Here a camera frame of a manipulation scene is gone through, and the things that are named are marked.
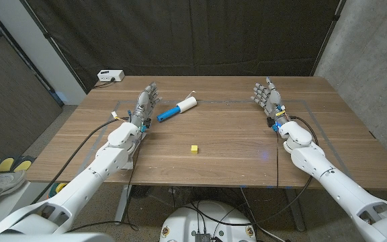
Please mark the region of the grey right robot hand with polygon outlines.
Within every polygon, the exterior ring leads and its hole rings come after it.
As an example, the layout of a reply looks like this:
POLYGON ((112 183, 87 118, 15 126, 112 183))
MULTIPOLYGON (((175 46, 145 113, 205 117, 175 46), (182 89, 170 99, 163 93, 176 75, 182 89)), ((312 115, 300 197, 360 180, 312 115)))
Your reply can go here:
POLYGON ((265 85, 260 83, 255 84, 251 99, 263 108, 267 116, 268 126, 278 130, 283 124, 289 122, 290 118, 286 114, 286 107, 274 83, 269 77, 265 80, 265 85))

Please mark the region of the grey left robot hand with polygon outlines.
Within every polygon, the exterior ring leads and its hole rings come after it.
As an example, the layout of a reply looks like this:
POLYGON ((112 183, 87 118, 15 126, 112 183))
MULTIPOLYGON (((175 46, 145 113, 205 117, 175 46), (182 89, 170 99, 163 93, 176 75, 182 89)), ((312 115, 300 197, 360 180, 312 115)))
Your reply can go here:
POLYGON ((159 96, 157 84, 155 82, 150 83, 139 94, 130 122, 140 128, 144 121, 152 116, 155 106, 161 100, 162 97, 159 96))

